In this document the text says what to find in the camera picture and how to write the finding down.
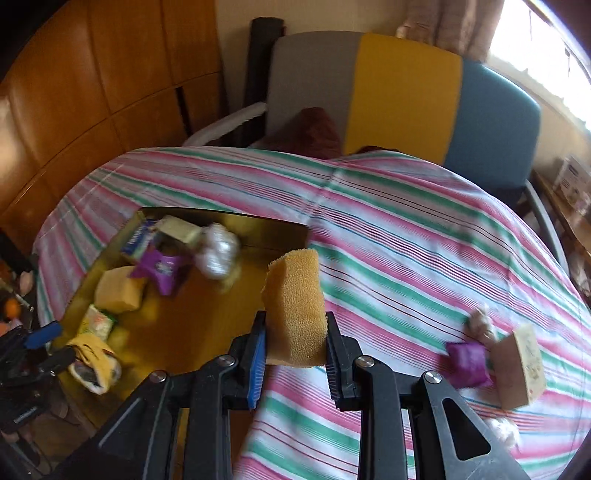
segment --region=purple pouch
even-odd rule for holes
[[[486,347],[479,342],[446,343],[454,368],[449,383],[455,388],[488,387],[492,380],[486,368]]]
[[[148,277],[156,283],[161,295],[169,296],[177,284],[179,269],[186,265],[188,260],[184,255],[170,257],[155,248],[148,248],[129,276]]]

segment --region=yellow cloth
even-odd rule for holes
[[[70,365],[70,373],[86,388],[94,393],[106,393],[111,387],[113,369],[118,369],[119,364],[115,360],[115,353],[103,340],[93,333],[82,333],[68,342],[76,350],[76,358],[87,367],[91,367],[96,374],[99,387],[91,388],[88,382],[84,382],[74,370],[74,364]]]
[[[355,64],[345,154],[375,145],[442,165],[461,86],[460,56],[415,41],[365,34]]]

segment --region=beige box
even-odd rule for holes
[[[156,223],[156,230],[187,245],[190,249],[197,247],[201,237],[201,227],[171,215],[166,215]]]
[[[546,389],[542,355],[531,325],[494,344],[491,360],[503,410],[529,405]]]

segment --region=white box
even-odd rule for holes
[[[560,190],[566,201],[574,206],[583,192],[589,192],[591,171],[572,155],[567,162],[568,166],[560,180]]]

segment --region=white crumpled ball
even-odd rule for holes
[[[495,419],[484,419],[484,423],[507,449],[519,445],[519,428],[517,428],[513,420],[507,417],[497,417]]]
[[[238,237],[223,225],[212,223],[203,232],[203,247],[195,255],[195,265],[207,278],[220,280],[229,275],[240,244]]]
[[[488,316],[488,305],[484,304],[478,307],[468,319],[468,325],[472,335],[485,347],[491,348],[497,343],[496,327]]]

